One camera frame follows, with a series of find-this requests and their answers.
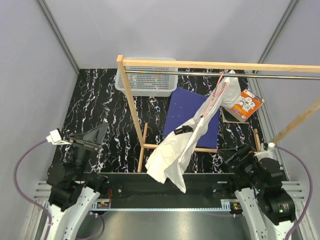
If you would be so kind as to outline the white t shirt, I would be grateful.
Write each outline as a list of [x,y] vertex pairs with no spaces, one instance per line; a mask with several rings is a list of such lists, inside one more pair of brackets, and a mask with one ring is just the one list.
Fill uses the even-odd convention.
[[169,179],[182,193],[186,192],[187,188],[183,174],[190,163],[198,140],[207,132],[208,125],[219,108],[221,106],[224,108],[233,107],[241,95],[241,88],[237,77],[222,77],[217,87],[217,93],[225,83],[227,86],[224,92],[213,101],[205,118],[202,118],[202,116],[213,97],[215,89],[200,106],[195,115],[177,128],[181,130],[182,127],[190,127],[189,132],[175,134],[172,131],[155,148],[145,164],[146,173],[150,177],[161,184],[164,184]]

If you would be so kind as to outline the pink wire hanger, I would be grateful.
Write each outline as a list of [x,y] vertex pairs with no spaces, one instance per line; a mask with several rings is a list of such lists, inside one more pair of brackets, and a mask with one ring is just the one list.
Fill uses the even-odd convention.
[[210,111],[210,108],[211,108],[212,105],[213,105],[214,100],[215,100],[219,95],[221,95],[221,94],[224,92],[224,90],[226,89],[226,87],[227,87],[227,85],[228,85],[227,83],[224,83],[222,89],[221,89],[219,92],[217,92],[218,86],[219,86],[220,82],[222,81],[222,78],[223,78],[224,74],[226,73],[226,71],[227,71],[227,70],[224,69],[224,70],[221,72],[221,74],[220,74],[220,77],[219,77],[218,82],[217,82],[217,84],[216,84],[215,90],[213,91],[213,94],[212,94],[212,99],[211,99],[211,101],[210,101],[207,109],[205,110],[203,116],[202,116],[203,119],[206,118],[208,112]]

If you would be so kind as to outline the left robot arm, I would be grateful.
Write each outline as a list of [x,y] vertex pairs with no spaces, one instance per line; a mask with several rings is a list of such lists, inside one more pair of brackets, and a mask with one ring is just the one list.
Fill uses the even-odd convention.
[[53,163],[46,183],[51,187],[46,227],[42,240],[74,240],[85,217],[98,198],[108,193],[108,177],[97,172],[86,173],[92,152],[102,147],[109,124],[104,122],[89,131],[71,134],[63,139],[59,129],[46,140],[53,145],[68,145],[72,155],[67,162]]

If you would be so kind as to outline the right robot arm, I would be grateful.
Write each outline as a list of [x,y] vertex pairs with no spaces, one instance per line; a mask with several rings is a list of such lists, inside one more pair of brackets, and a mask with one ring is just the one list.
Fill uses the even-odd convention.
[[255,152],[247,144],[221,149],[223,164],[232,174],[228,195],[239,201],[253,240],[290,240],[296,207],[283,188],[284,173],[273,158],[275,144],[265,143]]

